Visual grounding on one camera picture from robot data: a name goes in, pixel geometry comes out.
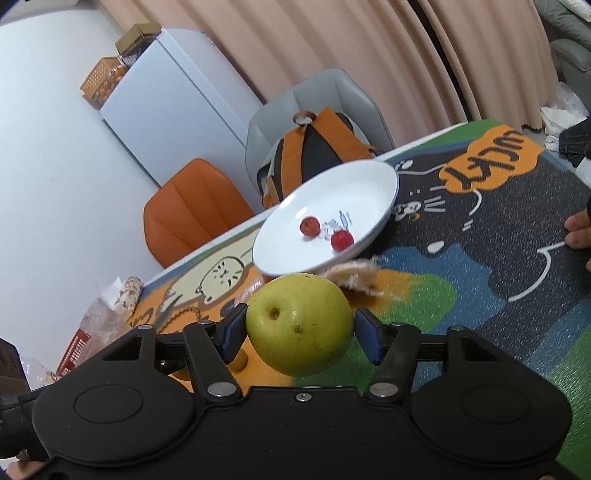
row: white refrigerator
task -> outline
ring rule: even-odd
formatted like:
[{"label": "white refrigerator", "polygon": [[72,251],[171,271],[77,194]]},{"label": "white refrigerator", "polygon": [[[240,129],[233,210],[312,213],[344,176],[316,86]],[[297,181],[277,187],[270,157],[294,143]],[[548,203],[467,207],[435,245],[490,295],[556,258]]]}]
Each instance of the white refrigerator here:
[{"label": "white refrigerator", "polygon": [[194,158],[224,172],[262,210],[245,162],[248,122],[261,102],[203,32],[166,28],[100,109],[159,184]]}]

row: pink curtain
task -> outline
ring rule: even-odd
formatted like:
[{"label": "pink curtain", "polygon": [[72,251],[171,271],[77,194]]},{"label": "pink curtain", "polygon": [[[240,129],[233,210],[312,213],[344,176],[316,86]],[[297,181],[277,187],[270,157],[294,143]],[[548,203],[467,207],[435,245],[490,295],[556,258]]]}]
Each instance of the pink curtain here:
[{"label": "pink curtain", "polygon": [[[475,119],[541,127],[557,83],[532,0],[418,0]],[[126,30],[205,30],[262,99],[329,67],[379,105],[397,145],[464,121],[445,67],[407,0],[99,0]]]},{"label": "pink curtain", "polygon": [[532,0],[419,0],[475,118],[541,128],[558,77]]},{"label": "pink curtain", "polygon": [[264,99],[340,67],[379,105],[397,145],[465,115],[406,0],[100,0],[126,30],[205,30]]}]

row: white bowl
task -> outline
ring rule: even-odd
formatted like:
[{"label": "white bowl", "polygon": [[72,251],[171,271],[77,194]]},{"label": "white bowl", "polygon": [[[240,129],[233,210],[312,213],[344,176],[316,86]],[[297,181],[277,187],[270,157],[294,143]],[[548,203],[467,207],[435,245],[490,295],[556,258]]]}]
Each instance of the white bowl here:
[{"label": "white bowl", "polygon": [[[347,162],[295,189],[269,216],[256,236],[252,260],[265,275],[316,273],[358,256],[386,225],[398,194],[398,174],[387,163]],[[308,238],[301,221],[314,216],[321,232]],[[355,243],[342,252],[330,246],[332,233],[347,229]]]}]

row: screw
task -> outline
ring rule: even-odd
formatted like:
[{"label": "screw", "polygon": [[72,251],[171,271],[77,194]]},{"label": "screw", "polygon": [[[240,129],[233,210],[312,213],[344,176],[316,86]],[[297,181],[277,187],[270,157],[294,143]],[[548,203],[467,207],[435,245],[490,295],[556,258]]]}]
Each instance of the screw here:
[{"label": "screw", "polygon": [[398,393],[398,387],[393,383],[377,382],[369,387],[369,392],[375,397],[393,397]]},{"label": "screw", "polygon": [[207,393],[214,397],[222,398],[234,395],[237,391],[236,385],[230,382],[215,382],[208,386]]},{"label": "screw", "polygon": [[310,395],[309,393],[302,392],[302,393],[298,393],[295,396],[295,399],[297,401],[310,401],[310,400],[312,400],[312,395]]}]

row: red fruit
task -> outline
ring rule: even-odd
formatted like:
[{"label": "red fruit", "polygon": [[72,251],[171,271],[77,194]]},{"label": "red fruit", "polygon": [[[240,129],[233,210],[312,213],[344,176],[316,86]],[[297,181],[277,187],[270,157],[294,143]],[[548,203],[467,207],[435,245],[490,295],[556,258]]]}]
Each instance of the red fruit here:
[{"label": "red fruit", "polygon": [[338,230],[333,233],[332,237],[330,237],[330,244],[336,252],[342,252],[354,243],[355,240],[353,240],[353,235],[347,230]]},{"label": "red fruit", "polygon": [[319,236],[320,222],[316,217],[306,217],[300,223],[300,232],[302,232],[305,236]]}]

